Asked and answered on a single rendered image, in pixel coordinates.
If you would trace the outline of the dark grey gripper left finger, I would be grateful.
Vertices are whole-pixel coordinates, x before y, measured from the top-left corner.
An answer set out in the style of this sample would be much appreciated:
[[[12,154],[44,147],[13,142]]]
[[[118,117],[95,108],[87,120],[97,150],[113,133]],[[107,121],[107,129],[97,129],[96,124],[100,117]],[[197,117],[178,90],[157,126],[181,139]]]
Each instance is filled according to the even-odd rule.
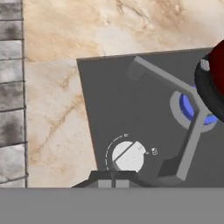
[[[112,179],[108,171],[91,171],[89,177],[73,188],[111,188]]]

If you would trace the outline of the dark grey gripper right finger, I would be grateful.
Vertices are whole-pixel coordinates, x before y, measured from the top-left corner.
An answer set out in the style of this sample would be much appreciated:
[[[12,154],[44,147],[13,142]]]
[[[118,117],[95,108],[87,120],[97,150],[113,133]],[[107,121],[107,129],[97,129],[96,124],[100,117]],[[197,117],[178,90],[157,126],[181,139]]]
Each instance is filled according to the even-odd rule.
[[[135,171],[117,171],[113,177],[114,188],[151,188],[151,184],[144,182]]]

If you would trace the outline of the white hob knob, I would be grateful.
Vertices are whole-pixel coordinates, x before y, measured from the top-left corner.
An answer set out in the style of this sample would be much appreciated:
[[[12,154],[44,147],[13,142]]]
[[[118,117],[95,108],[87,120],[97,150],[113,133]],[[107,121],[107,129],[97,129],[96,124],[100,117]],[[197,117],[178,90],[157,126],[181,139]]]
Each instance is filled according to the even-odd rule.
[[[139,172],[144,165],[146,149],[138,141],[119,143],[112,152],[112,164],[118,171]]]

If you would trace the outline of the dark grey hob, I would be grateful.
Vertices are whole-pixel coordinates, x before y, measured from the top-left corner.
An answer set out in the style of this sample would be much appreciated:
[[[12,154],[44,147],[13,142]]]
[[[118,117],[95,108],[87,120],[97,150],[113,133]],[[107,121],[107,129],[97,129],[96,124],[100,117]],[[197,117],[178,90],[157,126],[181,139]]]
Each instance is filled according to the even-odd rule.
[[[151,187],[224,187],[224,122],[201,132],[185,181],[164,185],[158,181],[165,160],[176,157],[188,129],[174,118],[170,98],[177,89],[152,75],[139,81],[126,76],[136,56],[195,87],[194,72],[206,48],[118,55],[78,60],[97,171],[119,172],[112,152],[121,142],[138,141],[146,149],[139,178]]]

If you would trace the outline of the grey hob grate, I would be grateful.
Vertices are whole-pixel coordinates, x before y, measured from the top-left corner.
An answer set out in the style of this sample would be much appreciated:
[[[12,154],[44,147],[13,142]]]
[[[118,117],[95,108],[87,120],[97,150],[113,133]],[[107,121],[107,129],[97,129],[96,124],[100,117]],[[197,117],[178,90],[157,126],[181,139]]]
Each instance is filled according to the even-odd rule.
[[[194,87],[151,64],[149,61],[136,56],[131,62],[126,76],[133,81],[139,81],[145,74],[152,75],[165,85],[187,95],[194,106],[194,117],[179,154],[176,157],[165,160],[157,175],[159,182],[162,182],[166,186],[174,186],[186,180],[198,141],[200,140],[204,122],[209,114],[209,109],[201,100]]]

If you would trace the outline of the black and dark red pan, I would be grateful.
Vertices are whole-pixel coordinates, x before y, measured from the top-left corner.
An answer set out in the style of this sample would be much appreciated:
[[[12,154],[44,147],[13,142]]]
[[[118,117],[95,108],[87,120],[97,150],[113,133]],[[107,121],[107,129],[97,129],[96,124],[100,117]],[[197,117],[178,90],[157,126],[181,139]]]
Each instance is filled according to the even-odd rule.
[[[199,61],[194,82],[201,100],[224,123],[224,39]]]

